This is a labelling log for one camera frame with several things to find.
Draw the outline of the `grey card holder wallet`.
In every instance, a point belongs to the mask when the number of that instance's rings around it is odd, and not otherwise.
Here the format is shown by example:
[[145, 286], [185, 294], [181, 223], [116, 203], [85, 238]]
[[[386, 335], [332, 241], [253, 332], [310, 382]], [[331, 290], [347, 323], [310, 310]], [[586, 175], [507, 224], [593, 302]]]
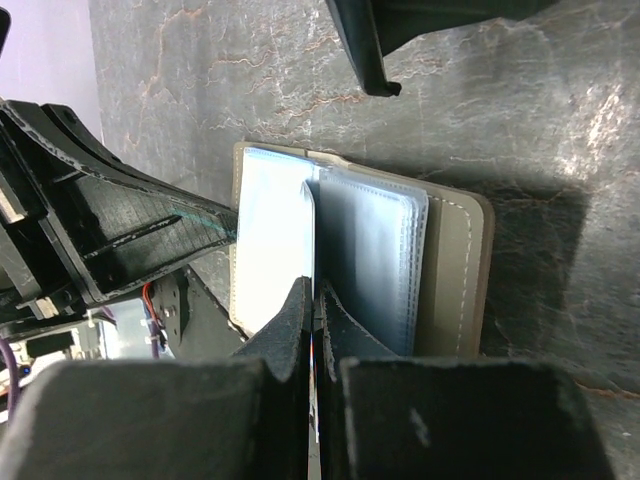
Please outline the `grey card holder wallet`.
[[330, 282], [345, 310], [396, 354], [478, 355], [495, 231], [485, 197], [300, 148], [239, 142], [233, 156], [230, 314], [245, 332], [265, 327], [304, 276], [306, 181], [315, 292]]

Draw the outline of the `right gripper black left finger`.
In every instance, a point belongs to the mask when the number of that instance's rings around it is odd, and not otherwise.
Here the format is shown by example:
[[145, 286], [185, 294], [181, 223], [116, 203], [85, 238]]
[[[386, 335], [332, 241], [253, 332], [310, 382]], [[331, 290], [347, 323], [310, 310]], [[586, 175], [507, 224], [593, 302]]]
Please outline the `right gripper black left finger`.
[[294, 280], [281, 310], [234, 355], [262, 365], [252, 479], [306, 479], [312, 282]]

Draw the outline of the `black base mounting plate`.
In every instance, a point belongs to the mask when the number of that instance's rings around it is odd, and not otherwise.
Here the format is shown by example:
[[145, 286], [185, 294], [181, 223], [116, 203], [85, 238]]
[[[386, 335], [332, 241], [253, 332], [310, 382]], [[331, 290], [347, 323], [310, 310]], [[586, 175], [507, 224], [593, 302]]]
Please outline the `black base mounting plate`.
[[221, 302], [189, 267], [154, 281], [150, 299], [164, 325], [169, 350], [180, 361], [225, 358], [247, 340]]

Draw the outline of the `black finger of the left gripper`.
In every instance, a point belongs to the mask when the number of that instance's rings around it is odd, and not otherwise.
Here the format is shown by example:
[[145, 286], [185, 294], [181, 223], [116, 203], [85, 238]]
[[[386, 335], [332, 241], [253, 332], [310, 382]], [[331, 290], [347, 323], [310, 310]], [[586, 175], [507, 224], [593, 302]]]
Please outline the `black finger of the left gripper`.
[[85, 257], [100, 288], [100, 303], [236, 240], [238, 218], [229, 207], [121, 162], [70, 108], [39, 106], [100, 163], [100, 181], [79, 184], [97, 188], [87, 197], [97, 229], [86, 243]]

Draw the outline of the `black plastic card box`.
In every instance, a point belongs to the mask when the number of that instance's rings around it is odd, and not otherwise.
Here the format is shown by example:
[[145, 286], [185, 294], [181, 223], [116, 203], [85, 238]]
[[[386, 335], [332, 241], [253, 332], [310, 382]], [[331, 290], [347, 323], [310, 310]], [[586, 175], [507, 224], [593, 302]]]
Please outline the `black plastic card box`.
[[384, 57], [417, 36], [503, 18], [522, 21], [547, 0], [328, 0], [326, 5], [360, 88], [392, 97], [402, 86], [386, 77]]

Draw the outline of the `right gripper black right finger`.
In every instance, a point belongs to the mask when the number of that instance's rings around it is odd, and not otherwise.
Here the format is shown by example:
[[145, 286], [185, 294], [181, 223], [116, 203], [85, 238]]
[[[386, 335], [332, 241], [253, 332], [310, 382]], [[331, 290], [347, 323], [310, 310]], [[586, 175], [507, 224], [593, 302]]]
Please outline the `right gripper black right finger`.
[[393, 357], [344, 308], [328, 281], [321, 284], [317, 302], [317, 400], [320, 468], [323, 479], [347, 479], [344, 398], [340, 361], [345, 358]]

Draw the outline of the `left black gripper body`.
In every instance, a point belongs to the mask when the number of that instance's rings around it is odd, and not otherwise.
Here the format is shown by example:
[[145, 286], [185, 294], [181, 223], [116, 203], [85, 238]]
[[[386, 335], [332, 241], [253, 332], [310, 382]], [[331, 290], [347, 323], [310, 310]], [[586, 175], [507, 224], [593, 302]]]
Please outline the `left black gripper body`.
[[100, 163], [41, 106], [1, 103], [1, 268], [16, 291], [12, 313], [48, 321], [100, 303], [86, 260], [97, 229], [88, 202]]

